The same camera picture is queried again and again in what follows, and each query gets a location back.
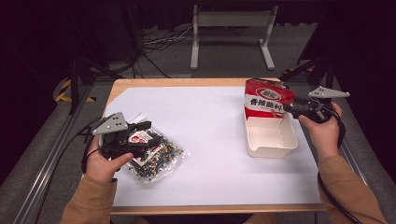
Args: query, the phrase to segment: plastic box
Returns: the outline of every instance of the plastic box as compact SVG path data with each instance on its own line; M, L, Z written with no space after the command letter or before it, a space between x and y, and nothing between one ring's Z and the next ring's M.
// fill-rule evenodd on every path
M283 119L249 117L245 126L251 157L284 158L297 148L289 113Z

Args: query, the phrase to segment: clear plastic packaging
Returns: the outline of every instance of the clear plastic packaging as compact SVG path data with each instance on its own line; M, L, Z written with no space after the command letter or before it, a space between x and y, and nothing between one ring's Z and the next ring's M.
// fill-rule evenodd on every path
M139 123L146 120L149 119L140 113L129 123ZM153 125L150 129L130 133L128 141L147 143L149 139L156 136L163 137L158 146L150 148L144 158L133 158L126 164L129 170L144 182L156 181L170 175L176 167L190 156L188 151L178 146Z

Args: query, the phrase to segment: red snack bag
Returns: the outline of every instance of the red snack bag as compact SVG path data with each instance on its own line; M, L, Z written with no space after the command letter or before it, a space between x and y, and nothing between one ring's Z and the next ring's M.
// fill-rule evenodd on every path
M245 86L245 115L248 117L282 118L283 104L291 105L294 92L282 82L252 78Z

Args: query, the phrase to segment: tan sleeve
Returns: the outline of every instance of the tan sleeve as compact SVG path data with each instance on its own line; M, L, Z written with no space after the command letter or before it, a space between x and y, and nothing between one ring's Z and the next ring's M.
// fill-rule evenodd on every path
M341 156L330 157L319 165L324 185L334 199L361 223L387 223L371 190L352 172ZM351 223L319 188L320 199L325 203L332 223Z
M61 223L110 223L117 180L104 183L85 175L64 209Z

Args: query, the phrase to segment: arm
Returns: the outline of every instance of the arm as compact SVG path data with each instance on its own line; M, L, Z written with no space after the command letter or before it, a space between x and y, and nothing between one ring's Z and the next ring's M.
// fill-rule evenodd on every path
M114 161L105 159L99 151L98 138L93 138L88 154L87 173L78 184L75 195L64 209L61 223L105 223L110 214L116 194L115 172L133 157L131 153Z
M342 109L332 107L342 116ZM299 121L309 130L312 143L318 152L318 168L326 189L334 199L362 223L386 223L378 201L370 189L352 172L338 152L339 126L336 118L315 123L305 116ZM332 223L350 223L319 188L320 199L325 203Z

